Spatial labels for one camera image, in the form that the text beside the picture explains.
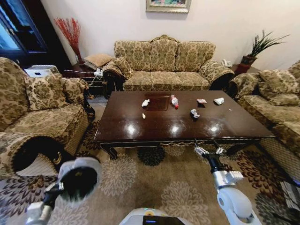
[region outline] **wall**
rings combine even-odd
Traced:
[[[188,14],[145,12],[146,0],[41,0],[51,21],[74,17],[82,27],[82,56],[113,54],[116,40],[151,40],[167,34],[180,41],[211,41],[214,59],[239,63],[256,34],[290,34],[286,43],[258,55],[258,69],[286,69],[300,58],[300,0],[192,0]],[[54,25],[71,62],[75,55]]]

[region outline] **sofa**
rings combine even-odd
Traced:
[[[241,74],[228,94],[273,132],[260,145],[295,180],[300,181],[300,61],[287,71]]]
[[[234,73],[211,59],[214,51],[213,43],[167,35],[116,41],[116,59],[103,67],[103,76],[116,90],[221,90]]]
[[[35,83],[40,95],[50,96],[58,87],[65,97],[57,107],[31,110],[25,79],[28,75],[13,61],[0,58],[0,177],[52,175],[61,164],[74,159],[77,146],[94,110],[84,98],[88,84],[77,78],[60,78],[59,85]]]

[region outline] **rug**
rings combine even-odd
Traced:
[[[105,109],[105,102],[93,102],[95,120],[80,145],[78,156],[97,156],[102,164],[102,181],[93,196],[71,207],[60,198],[49,221],[51,225],[117,225],[133,209],[147,207],[183,217],[194,225],[228,224],[217,202],[208,162],[192,146],[116,149],[119,158],[109,156],[92,142]],[[212,146],[203,146],[213,150]],[[284,201],[280,181],[284,172],[255,146],[232,157],[222,156],[228,169],[245,177],[238,184],[250,199],[262,224],[288,225],[272,213],[296,219]],[[37,176],[0,181],[0,225],[24,224],[26,207],[43,198],[43,190],[56,177]]]

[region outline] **coffee table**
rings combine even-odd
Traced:
[[[179,100],[171,104],[170,95]],[[199,105],[197,98],[207,101]],[[222,105],[213,100],[224,98]],[[142,102],[150,99],[147,107]],[[200,117],[190,114],[196,109]],[[119,91],[112,92],[94,141],[117,159],[117,147],[147,147],[202,144],[234,144],[227,154],[274,135],[221,90],[201,91]]]

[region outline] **painting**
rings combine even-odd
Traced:
[[[188,13],[192,0],[146,0],[146,12]]]

